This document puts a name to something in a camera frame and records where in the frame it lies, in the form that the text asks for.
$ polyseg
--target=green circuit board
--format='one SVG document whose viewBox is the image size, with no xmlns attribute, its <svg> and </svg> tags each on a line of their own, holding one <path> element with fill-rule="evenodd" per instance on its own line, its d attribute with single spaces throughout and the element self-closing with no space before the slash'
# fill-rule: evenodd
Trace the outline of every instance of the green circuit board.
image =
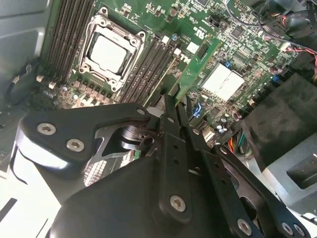
<svg viewBox="0 0 317 238">
<path fill-rule="evenodd" d="M 56 22 L 58 6 L 59 1 L 55 0 L 49 25 L 51 28 Z M 158 31 L 170 38 L 173 35 L 177 37 L 181 54 L 168 67 L 168 71 L 164 72 L 161 84 L 147 100 L 146 106 L 153 106 L 153 101 L 161 92 L 171 93 L 179 85 L 176 103 L 187 94 L 193 105 L 200 103 L 203 106 L 200 116 L 191 120 L 192 125 L 197 125 L 204 116 L 207 116 L 210 125 L 214 125 L 223 115 L 227 115 L 229 124 L 234 122 L 232 114 L 243 108 L 271 80 L 272 74 L 268 68 L 274 65 L 284 67 L 296 56 L 295 53 L 282 52 L 282 43 L 279 41 L 263 40 L 263 33 L 259 28 L 246 28 L 234 22 L 226 13 L 222 0 L 97 0 L 92 14 L 96 14 L 104 6 L 108 9 L 109 19 L 122 28 L 133 34 L 141 30 L 146 32 L 143 54 L 146 53 L 153 34 Z M 252 14 L 253 10 L 244 5 L 243 0 L 233 1 L 232 9 L 241 20 L 256 22 L 257 17 Z M 211 24 L 211 19 L 216 21 L 217 26 Z M 50 36 L 49 31 L 43 48 L 44 58 L 48 55 Z M 198 49 L 189 50 L 190 44 L 198 46 Z M 207 50 L 203 56 L 199 56 L 203 45 L 207 46 Z M 243 85 L 230 98 L 230 103 L 210 93 L 205 93 L 202 97 L 201 82 L 218 63 L 230 65 L 230 69 L 244 79 Z M 77 64 L 76 57 L 69 76 L 71 83 L 79 77 Z M 112 96 L 107 83 L 88 73 L 83 76 L 85 80 L 105 89 L 109 97 Z M 78 104 L 77 101 L 72 101 L 75 93 L 78 92 L 72 86 L 67 93 L 59 93 L 55 99 L 58 102 L 56 107 L 71 108 Z M 220 111 L 215 114 L 214 108 Z"/>
</svg>

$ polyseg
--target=cpu socket cover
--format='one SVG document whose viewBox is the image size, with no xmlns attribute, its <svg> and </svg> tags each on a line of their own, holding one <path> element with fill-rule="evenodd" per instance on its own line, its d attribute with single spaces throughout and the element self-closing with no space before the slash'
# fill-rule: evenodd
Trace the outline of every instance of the cpu socket cover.
<svg viewBox="0 0 317 238">
<path fill-rule="evenodd" d="M 144 41 L 145 32 L 131 34 L 110 21 L 107 8 L 102 7 L 87 26 L 79 72 L 91 73 L 116 92 L 133 70 L 144 49 Z"/>
</svg>

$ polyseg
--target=silver bolt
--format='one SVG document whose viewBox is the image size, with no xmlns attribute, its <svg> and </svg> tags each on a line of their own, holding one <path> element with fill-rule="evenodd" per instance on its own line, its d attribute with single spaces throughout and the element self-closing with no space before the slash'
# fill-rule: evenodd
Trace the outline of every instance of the silver bolt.
<svg viewBox="0 0 317 238">
<path fill-rule="evenodd" d="M 193 128 L 193 132 L 194 132 L 196 135 L 199 135 L 199 131 L 198 131 L 196 128 Z"/>
<path fill-rule="evenodd" d="M 78 139 L 71 139 L 67 142 L 66 147 L 72 151 L 81 152 L 85 148 L 85 145 Z"/>
<path fill-rule="evenodd" d="M 170 205 L 178 212 L 184 212 L 186 209 L 185 201 L 177 195 L 170 197 Z"/>
<path fill-rule="evenodd" d="M 298 226 L 297 224 L 294 224 L 294 227 L 301 236 L 303 236 L 303 237 L 305 236 L 305 232 L 303 231 L 303 229 L 300 226 Z"/>
<path fill-rule="evenodd" d="M 247 236 L 252 235 L 252 230 L 250 225 L 243 219 L 238 219 L 237 221 L 239 229 Z"/>
<path fill-rule="evenodd" d="M 172 118 L 167 118 L 170 122 L 174 123 L 174 120 Z"/>
<path fill-rule="evenodd" d="M 38 125 L 37 130 L 43 135 L 53 135 L 56 132 L 56 127 L 49 123 L 41 123 Z"/>
<path fill-rule="evenodd" d="M 138 109 L 137 112 L 141 115 L 145 115 L 145 112 L 142 109 Z"/>
<path fill-rule="evenodd" d="M 282 222 L 282 227 L 291 236 L 294 234 L 292 228 L 290 228 L 290 226 L 288 224 L 286 224 L 285 222 Z"/>
<path fill-rule="evenodd" d="M 225 155 L 227 154 L 225 148 L 223 148 L 223 147 L 220 147 L 220 151 L 221 151 L 223 154 L 225 154 Z"/>
</svg>

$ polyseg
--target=black metal bracket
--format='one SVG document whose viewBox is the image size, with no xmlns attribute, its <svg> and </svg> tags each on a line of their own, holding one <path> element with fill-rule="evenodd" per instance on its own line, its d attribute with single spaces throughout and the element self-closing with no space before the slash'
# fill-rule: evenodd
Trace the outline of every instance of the black metal bracket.
<svg viewBox="0 0 317 238">
<path fill-rule="evenodd" d="M 140 194 L 129 190 L 128 196 L 135 200 L 127 204 L 133 207 L 131 211 L 142 216 L 136 221 L 143 228 L 144 219 L 150 219 L 147 213 L 151 211 L 155 227 L 146 226 L 146 232 L 151 234 L 156 234 L 158 226 L 174 235 L 188 229 L 186 237 L 193 237 L 192 232 L 197 229 L 201 229 L 200 234 L 216 234 L 216 237 L 302 237 L 296 225 L 309 237 L 305 227 L 233 154 L 220 145 L 211 151 L 202 134 L 188 124 L 183 104 L 175 107 L 173 98 L 166 95 L 165 108 L 159 119 L 137 104 L 34 113 L 20 122 L 15 148 L 57 177 L 72 179 L 79 178 L 86 166 L 112 153 L 141 150 L 144 158 L 83 189 L 72 199 L 79 197 L 84 202 L 84 194 L 96 188 L 101 188 L 98 193 L 104 196 L 102 191 L 108 188 L 113 192 L 105 198 L 108 206 L 125 214 L 121 205 L 109 197 L 118 199 L 119 194 L 121 200 L 127 201 L 130 197 L 122 198 L 125 188 L 114 184 L 124 186 L 127 181 L 121 178 L 126 177 L 131 184 L 137 181 Z M 97 138 L 102 138 L 103 143 L 96 147 Z M 138 175 L 130 174 L 134 168 L 137 173 L 143 171 L 140 176 L 148 179 L 145 187 L 136 178 Z M 240 199 L 244 196 L 256 207 L 256 219 Z M 145 204 L 135 203 L 140 200 Z M 79 212 L 81 207 L 71 209 L 72 213 Z M 210 220 L 210 227 L 200 227 L 199 216 Z M 149 234 L 132 231 L 135 235 Z"/>
</svg>

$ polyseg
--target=chipset heatsink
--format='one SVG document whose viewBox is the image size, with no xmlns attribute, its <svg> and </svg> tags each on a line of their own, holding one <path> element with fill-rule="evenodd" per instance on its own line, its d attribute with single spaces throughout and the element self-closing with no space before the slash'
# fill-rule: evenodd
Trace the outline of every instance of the chipset heatsink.
<svg viewBox="0 0 317 238">
<path fill-rule="evenodd" d="M 145 36 L 143 31 L 133 35 L 110 21 L 107 8 L 102 7 L 87 26 L 79 56 L 79 72 L 92 74 L 117 92 L 139 59 Z"/>
<path fill-rule="evenodd" d="M 218 63 L 202 83 L 202 88 L 222 100 L 228 101 L 243 83 L 244 79 L 240 75 Z"/>
</svg>

